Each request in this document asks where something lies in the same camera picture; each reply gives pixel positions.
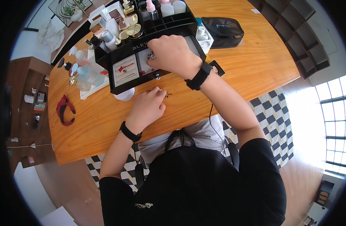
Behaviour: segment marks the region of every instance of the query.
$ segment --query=wooden floor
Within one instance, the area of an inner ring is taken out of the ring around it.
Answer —
[[[293,133],[293,158],[280,169],[287,194],[284,226],[297,226],[306,216],[324,172],[324,117],[316,90],[302,78],[284,85]]]
[[[285,226],[297,226],[314,199],[323,174],[325,128],[321,107],[309,80],[297,79],[283,87],[292,122],[294,157],[280,169],[287,193]],[[100,192],[85,161],[58,166],[54,153],[36,166],[47,194],[57,207],[64,205],[79,226],[103,225]]]

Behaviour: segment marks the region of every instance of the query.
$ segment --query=black cosmetic organizer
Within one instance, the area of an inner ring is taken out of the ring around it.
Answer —
[[[134,54],[135,54],[137,62],[139,62],[138,52],[141,52],[148,48],[147,47],[148,41],[155,38],[159,38],[162,35],[169,36],[174,34],[174,35],[181,35],[183,37],[189,36],[191,40],[193,41],[199,53],[200,58],[202,60],[206,59],[206,55],[204,54],[198,41],[195,39],[195,35],[197,31],[197,21],[194,15],[192,14],[192,12],[190,11],[190,9],[188,8],[188,6],[186,7],[185,13],[174,14],[171,16],[167,16],[167,17],[163,17],[158,20],[155,20],[154,27],[150,29],[146,29],[143,26],[143,20],[138,10],[137,4],[140,1],[133,0],[130,2],[132,3],[132,5],[134,5],[134,13],[138,15],[138,23],[141,25],[143,29],[143,34],[137,39],[128,39],[127,41],[124,42],[124,44],[120,48],[117,48],[116,50],[113,50],[112,52],[107,53],[105,55],[99,55],[97,54],[97,52],[95,52],[96,63],[98,63],[100,66],[102,66],[109,72],[109,82],[110,82],[111,93],[120,94],[133,87],[136,87],[145,82],[148,82],[150,80],[156,79],[158,77],[161,77],[163,75],[170,73],[168,71],[158,69],[156,71],[143,75],[141,73],[140,64],[137,63],[138,70],[139,70],[139,78],[133,79],[117,87],[115,87],[115,83],[114,83],[112,66],[115,63],[127,57],[130,57],[131,55],[134,55]]]

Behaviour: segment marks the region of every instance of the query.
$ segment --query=small black card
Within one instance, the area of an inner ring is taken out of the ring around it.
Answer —
[[[218,70],[217,74],[222,77],[223,75],[225,75],[224,70],[220,67],[220,65],[218,65],[218,63],[214,60],[212,62],[209,63],[210,66],[215,66]]]

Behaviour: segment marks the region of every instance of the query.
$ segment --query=person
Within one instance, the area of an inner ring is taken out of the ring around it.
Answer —
[[[202,67],[182,36],[165,36],[148,42],[156,58],[154,68],[192,80]],[[286,193],[271,146],[245,100],[213,71],[200,86],[218,113],[236,131],[239,170],[221,154],[224,150],[219,116],[183,130],[189,139],[171,133],[139,143],[150,173],[133,195],[121,180],[133,141],[121,131],[107,151],[100,169],[101,206],[105,225],[281,225],[285,219]],[[158,87],[137,95],[125,126],[141,133],[159,119],[166,107],[166,91]]]

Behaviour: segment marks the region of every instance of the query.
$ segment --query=hand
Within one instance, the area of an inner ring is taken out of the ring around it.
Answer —
[[[157,86],[151,91],[139,93],[125,121],[125,126],[136,135],[159,119],[165,111],[165,105],[162,102],[166,94],[165,90],[160,90]]]
[[[203,61],[188,47],[182,36],[163,35],[158,39],[148,42],[156,58],[148,60],[147,64],[153,68],[159,68],[173,72],[183,79],[193,79],[202,67]]]

